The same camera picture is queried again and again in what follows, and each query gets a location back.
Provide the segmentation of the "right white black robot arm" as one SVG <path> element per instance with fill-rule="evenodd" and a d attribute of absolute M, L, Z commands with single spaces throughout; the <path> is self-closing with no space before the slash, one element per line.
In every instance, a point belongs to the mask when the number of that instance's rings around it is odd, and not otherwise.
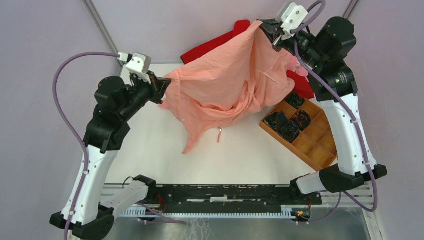
<path fill-rule="evenodd" d="M 288 51 L 308 71 L 309 85 L 328 119 L 338 160 L 333 166 L 292 180 L 289 199 L 302 204 L 311 193 L 340 193 L 366 182 L 375 184 L 388 170 L 370 151 L 359 112 L 358 86 L 345 63 L 357 43 L 354 25 L 336 16 L 317 35 L 301 30 L 289 39 L 282 26 L 276 19 L 263 19 L 260 29 L 275 51 Z"/>

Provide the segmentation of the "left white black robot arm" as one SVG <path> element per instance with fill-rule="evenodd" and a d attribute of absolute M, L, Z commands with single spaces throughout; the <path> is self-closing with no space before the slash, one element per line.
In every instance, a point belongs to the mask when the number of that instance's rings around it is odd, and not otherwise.
<path fill-rule="evenodd" d="M 129 120 L 148 102 L 160 105 L 171 81 L 152 71 L 143 78 L 130 75 L 104 78 L 95 92 L 96 106 L 82 141 L 83 159 L 69 201 L 50 223 L 81 240 L 102 240 L 116 218 L 139 201 L 157 198 L 156 181 L 138 175 L 118 193 L 101 200 L 109 170 L 130 131 Z"/>

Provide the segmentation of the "salmon orange jacket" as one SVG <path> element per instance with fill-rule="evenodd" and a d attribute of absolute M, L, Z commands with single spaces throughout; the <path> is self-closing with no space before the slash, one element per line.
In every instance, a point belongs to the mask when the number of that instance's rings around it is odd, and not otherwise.
<path fill-rule="evenodd" d="M 287 76 L 292 55 L 275 51 L 261 24 L 253 22 L 225 44 L 167 75 L 171 84 L 162 107 L 188 134 L 184 154 L 206 131 L 276 105 L 294 89 Z"/>

